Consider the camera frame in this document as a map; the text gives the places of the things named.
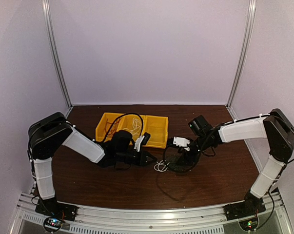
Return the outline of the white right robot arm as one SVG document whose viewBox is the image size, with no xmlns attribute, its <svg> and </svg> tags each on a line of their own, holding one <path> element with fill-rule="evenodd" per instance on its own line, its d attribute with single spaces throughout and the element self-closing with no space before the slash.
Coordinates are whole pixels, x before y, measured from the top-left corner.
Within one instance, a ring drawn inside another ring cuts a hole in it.
<svg viewBox="0 0 294 234">
<path fill-rule="evenodd" d="M 184 174 L 182 185 L 189 186 L 186 198 L 192 206 L 237 202 L 255 182 L 268 159 L 266 139 L 248 139 L 223 144 L 215 157 L 203 157 L 198 166 Z M 294 204 L 294 162 L 291 163 L 272 189 L 278 188 L 286 206 Z"/>
</svg>

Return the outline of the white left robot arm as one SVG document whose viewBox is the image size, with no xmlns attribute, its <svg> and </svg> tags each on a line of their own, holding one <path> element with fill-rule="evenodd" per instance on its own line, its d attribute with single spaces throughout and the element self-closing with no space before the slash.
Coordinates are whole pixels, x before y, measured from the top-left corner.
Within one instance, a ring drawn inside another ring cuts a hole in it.
<svg viewBox="0 0 294 234">
<path fill-rule="evenodd" d="M 70 123 L 61 112 L 32 124 L 28 137 L 32 176 L 43 200 L 41 207 L 50 216 L 61 212 L 60 204 L 53 200 L 56 193 L 52 172 L 53 156 L 60 147 L 69 148 L 102 168 L 118 162 L 147 166 L 157 161 L 154 155 L 143 149 L 151 137 L 149 133 L 140 132 L 134 139 L 130 132 L 119 130 L 110 140 L 96 141 Z"/>
</svg>

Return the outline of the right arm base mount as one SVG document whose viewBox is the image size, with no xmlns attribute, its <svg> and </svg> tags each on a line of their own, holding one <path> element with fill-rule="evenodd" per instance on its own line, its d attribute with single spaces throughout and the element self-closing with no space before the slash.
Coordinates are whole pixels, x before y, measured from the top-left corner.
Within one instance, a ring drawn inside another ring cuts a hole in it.
<svg viewBox="0 0 294 234">
<path fill-rule="evenodd" d="M 228 221 L 253 216 L 266 211 L 263 198 L 256 197 L 249 190 L 244 200 L 238 203 L 230 203 L 223 207 Z"/>
</svg>

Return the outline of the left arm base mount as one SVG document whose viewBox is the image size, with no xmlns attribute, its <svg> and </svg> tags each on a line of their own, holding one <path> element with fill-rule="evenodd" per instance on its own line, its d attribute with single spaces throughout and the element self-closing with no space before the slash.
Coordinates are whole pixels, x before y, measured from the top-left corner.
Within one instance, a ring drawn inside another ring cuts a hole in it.
<svg viewBox="0 0 294 234">
<path fill-rule="evenodd" d="M 35 195 L 31 202 L 36 206 L 35 212 L 45 216 L 42 225 L 47 232 L 57 232 L 67 221 L 76 219 L 77 206 L 60 203 L 56 197 L 44 200 Z"/>
</svg>

